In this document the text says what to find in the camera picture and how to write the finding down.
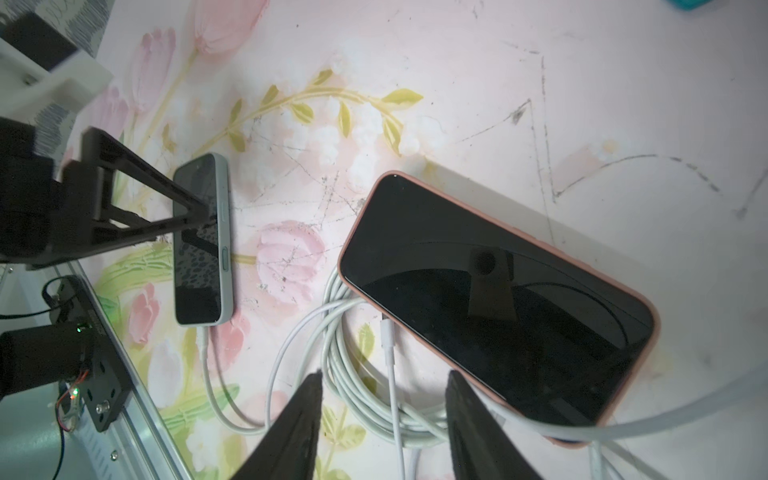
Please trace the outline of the phone with green case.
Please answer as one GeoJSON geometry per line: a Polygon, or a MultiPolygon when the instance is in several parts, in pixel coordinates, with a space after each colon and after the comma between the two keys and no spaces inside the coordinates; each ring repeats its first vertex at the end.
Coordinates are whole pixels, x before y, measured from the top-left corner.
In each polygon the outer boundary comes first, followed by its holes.
{"type": "Polygon", "coordinates": [[[179,167],[173,180],[208,207],[204,223],[173,234],[175,318],[188,328],[218,326],[234,313],[228,162],[208,153],[179,167]]]}

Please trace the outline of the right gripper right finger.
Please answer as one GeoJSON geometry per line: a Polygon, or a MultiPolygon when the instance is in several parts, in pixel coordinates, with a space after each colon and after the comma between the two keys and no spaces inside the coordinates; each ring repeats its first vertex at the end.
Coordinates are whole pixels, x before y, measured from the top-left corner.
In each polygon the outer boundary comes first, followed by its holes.
{"type": "Polygon", "coordinates": [[[456,480],[541,479],[456,370],[449,373],[445,400],[456,480]]]}

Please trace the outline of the phone with pink case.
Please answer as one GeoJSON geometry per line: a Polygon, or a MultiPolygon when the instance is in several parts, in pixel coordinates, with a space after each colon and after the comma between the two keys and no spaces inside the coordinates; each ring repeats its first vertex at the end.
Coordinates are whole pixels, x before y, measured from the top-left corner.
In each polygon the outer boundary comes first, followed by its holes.
{"type": "Polygon", "coordinates": [[[338,272],[493,401],[557,426],[605,422],[659,334],[637,292],[403,173],[374,184],[338,272]]]}

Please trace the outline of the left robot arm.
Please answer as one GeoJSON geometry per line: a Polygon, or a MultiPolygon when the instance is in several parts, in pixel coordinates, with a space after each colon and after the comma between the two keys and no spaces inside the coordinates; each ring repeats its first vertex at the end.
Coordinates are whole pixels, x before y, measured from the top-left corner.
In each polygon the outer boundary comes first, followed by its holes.
{"type": "MultiPolygon", "coordinates": [[[[106,131],[82,136],[82,157],[61,180],[35,153],[35,127],[1,121],[1,261],[45,268],[118,250],[203,224],[208,206],[106,131]],[[114,205],[121,172],[181,205],[179,216],[149,221],[114,205]]],[[[82,373],[94,335],[75,326],[33,327],[1,336],[1,394],[9,396],[82,373]]]]}

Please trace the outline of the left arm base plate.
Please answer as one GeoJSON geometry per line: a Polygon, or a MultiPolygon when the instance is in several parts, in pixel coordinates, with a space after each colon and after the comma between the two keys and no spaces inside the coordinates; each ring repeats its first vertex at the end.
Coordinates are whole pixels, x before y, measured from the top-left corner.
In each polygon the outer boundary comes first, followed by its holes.
{"type": "Polygon", "coordinates": [[[74,333],[70,343],[77,365],[76,372],[67,377],[68,391],[62,404],[66,414],[87,411],[95,430],[103,433],[118,420],[134,384],[84,280],[75,275],[58,280],[61,303],[51,320],[74,333]]]}

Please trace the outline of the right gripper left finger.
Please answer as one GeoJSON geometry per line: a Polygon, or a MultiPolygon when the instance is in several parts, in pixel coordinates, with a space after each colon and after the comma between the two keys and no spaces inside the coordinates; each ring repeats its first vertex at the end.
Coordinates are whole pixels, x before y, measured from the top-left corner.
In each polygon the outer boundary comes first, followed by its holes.
{"type": "Polygon", "coordinates": [[[303,380],[233,479],[313,478],[321,430],[322,380],[320,371],[303,380]]]}

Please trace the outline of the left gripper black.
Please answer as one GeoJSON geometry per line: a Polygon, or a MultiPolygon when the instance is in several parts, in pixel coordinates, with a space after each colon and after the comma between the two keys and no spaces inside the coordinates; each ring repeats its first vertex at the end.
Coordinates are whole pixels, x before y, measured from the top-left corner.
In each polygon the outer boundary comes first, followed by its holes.
{"type": "Polygon", "coordinates": [[[62,171],[59,206],[54,162],[35,152],[35,139],[34,126],[1,120],[3,263],[60,264],[65,255],[96,255],[200,227],[214,215],[207,200],[94,127],[82,132],[81,158],[62,171]]]}

